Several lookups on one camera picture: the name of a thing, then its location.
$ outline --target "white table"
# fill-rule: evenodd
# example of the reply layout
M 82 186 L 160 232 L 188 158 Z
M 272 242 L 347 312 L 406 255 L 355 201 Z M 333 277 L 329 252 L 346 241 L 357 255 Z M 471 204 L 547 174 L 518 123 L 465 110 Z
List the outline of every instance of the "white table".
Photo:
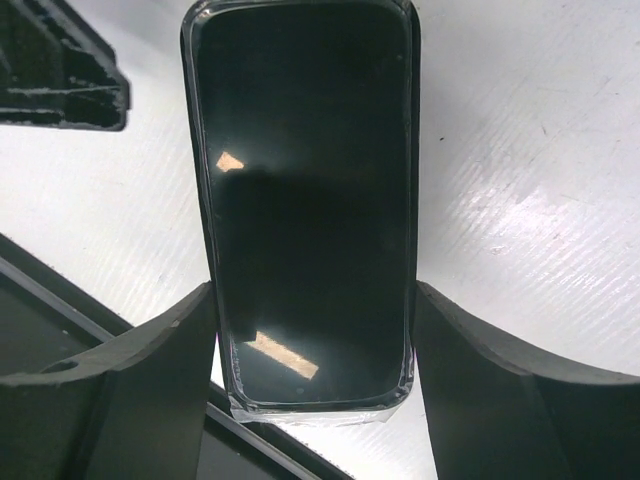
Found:
M 209 279 L 189 1 L 71 3 L 117 51 L 129 126 L 1 127 L 0 230 L 137 325 Z M 640 3 L 416 5 L 419 279 L 542 348 L 640 374 Z M 288 430 L 358 478 L 435 478 L 419 387 L 387 424 Z

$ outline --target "black plastic piece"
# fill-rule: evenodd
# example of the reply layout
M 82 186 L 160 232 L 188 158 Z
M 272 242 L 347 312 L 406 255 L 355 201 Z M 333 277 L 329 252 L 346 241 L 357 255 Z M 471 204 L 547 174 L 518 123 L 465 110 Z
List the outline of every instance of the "black plastic piece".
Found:
M 413 371 L 411 5 L 201 2 L 182 45 L 232 401 L 254 413 L 399 403 Z
M 0 270 L 2 374 L 37 372 L 132 328 L 2 235 Z M 16 309 L 19 318 L 14 316 Z M 230 417 L 226 393 L 213 383 L 208 401 L 197 478 L 349 478 L 274 425 L 236 423 Z M 5 455 L 10 455 L 3 450 L 3 440 L 0 436 L 0 471 Z
M 193 478 L 214 318 L 205 284 L 42 373 L 0 378 L 3 478 Z
M 125 127 L 129 84 L 107 43 L 63 0 L 0 2 L 0 123 Z
M 640 478 L 640 378 L 534 347 L 426 284 L 414 342 L 438 478 Z

